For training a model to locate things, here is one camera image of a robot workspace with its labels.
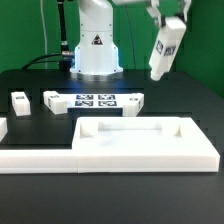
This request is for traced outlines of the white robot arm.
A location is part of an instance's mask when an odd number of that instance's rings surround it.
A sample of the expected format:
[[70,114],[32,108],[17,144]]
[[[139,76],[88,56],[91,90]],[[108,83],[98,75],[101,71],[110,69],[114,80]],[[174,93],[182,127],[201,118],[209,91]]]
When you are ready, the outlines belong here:
[[[159,11],[160,0],[112,0],[116,5],[144,2],[146,10],[159,28],[149,60],[150,77],[159,81],[170,71],[187,26],[191,0],[177,0],[180,11],[172,17]],[[94,80],[120,73],[119,52],[113,42],[113,8],[108,0],[78,0],[80,41],[74,50],[70,72]]]

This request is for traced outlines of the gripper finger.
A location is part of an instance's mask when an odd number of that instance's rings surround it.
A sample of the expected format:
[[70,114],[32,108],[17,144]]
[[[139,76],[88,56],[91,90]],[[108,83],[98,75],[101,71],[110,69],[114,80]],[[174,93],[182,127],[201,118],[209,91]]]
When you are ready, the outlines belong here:
[[179,4],[178,16],[184,23],[186,23],[188,20],[188,11],[190,9],[191,3],[192,0],[178,0]]
[[164,27],[166,25],[165,17],[159,11],[159,0],[148,0],[146,2],[146,8],[158,27]]

